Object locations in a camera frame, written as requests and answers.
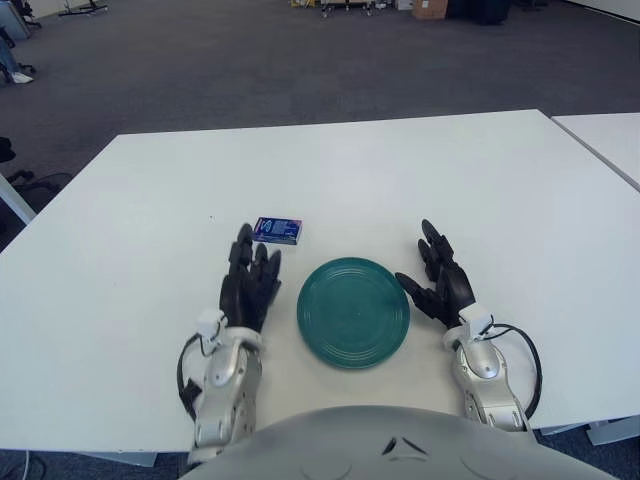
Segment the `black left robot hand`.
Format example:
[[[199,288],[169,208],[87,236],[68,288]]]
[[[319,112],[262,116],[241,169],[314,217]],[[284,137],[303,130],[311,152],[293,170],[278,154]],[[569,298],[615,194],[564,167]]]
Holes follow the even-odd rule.
[[[269,255],[263,243],[253,241],[252,227],[243,224],[232,243],[229,270],[221,286],[219,308],[228,327],[262,331],[281,285],[280,266],[281,252]]]

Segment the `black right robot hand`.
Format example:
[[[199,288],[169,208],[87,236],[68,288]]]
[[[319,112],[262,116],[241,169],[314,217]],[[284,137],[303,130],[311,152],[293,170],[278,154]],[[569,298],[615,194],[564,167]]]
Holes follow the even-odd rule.
[[[464,269],[454,259],[448,239],[427,219],[422,220],[421,226],[424,239],[418,241],[418,250],[435,288],[423,288],[404,273],[396,272],[394,276],[421,312],[452,329],[460,326],[459,312],[472,305],[475,296]]]

